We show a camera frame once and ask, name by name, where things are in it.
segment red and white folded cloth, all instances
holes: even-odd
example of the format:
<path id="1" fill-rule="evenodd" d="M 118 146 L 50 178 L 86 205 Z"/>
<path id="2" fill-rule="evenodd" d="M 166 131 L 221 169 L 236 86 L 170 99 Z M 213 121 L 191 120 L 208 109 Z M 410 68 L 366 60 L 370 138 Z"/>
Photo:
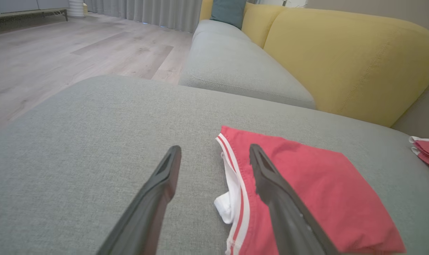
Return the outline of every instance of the red and white folded cloth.
<path id="1" fill-rule="evenodd" d="M 414 145 L 411 147 L 412 152 L 429 165 L 429 139 L 410 137 L 409 141 Z"/>
<path id="2" fill-rule="evenodd" d="M 339 252 L 405 252 L 380 198 L 342 153 L 227 126 L 216 140 L 229 189 L 214 202 L 223 221 L 232 224 L 226 254 L 278 254 L 268 207 L 255 193 L 252 143 L 261 146 Z"/>

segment wooden floor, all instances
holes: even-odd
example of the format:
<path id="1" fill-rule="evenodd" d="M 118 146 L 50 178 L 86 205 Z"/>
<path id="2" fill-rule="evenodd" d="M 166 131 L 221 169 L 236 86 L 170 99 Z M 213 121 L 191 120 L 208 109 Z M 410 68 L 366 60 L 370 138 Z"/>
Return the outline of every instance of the wooden floor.
<path id="1" fill-rule="evenodd" d="M 117 74 L 177 84 L 192 34 L 90 14 L 0 34 L 0 128 L 89 77 Z"/>

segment gray curtain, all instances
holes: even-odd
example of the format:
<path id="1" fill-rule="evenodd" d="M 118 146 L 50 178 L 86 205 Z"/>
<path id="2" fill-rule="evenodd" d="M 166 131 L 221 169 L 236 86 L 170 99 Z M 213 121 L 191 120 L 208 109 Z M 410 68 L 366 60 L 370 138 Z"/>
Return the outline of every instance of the gray curtain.
<path id="1" fill-rule="evenodd" d="M 85 0 L 88 11 L 194 32 L 202 0 Z"/>

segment white ribbed vase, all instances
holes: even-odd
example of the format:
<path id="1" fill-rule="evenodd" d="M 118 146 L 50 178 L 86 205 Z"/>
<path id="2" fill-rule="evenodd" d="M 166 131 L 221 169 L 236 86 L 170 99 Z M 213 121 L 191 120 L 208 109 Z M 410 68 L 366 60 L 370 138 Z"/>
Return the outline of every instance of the white ribbed vase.
<path id="1" fill-rule="evenodd" d="M 85 18 L 84 15 L 84 0 L 69 0 L 70 8 L 68 8 L 68 17 Z"/>

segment yellow backrest cushion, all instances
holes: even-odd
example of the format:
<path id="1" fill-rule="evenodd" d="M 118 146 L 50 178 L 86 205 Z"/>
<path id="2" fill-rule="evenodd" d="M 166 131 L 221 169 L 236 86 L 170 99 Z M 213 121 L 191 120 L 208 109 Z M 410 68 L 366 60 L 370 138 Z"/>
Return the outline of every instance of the yellow backrest cushion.
<path id="1" fill-rule="evenodd" d="M 241 30 L 252 42 L 263 48 L 271 25 L 285 9 L 279 5 L 250 5 L 244 13 Z"/>
<path id="2" fill-rule="evenodd" d="M 307 88 L 318 110 L 383 126 L 429 84 L 429 31 L 398 19 L 289 8 L 264 50 Z"/>
<path id="3" fill-rule="evenodd" d="M 246 13 L 247 9 L 255 4 L 246 3 L 244 6 L 244 13 Z M 202 0 L 202 6 L 200 8 L 200 16 L 198 18 L 199 21 L 204 19 L 211 18 L 211 11 L 213 10 L 213 0 Z"/>

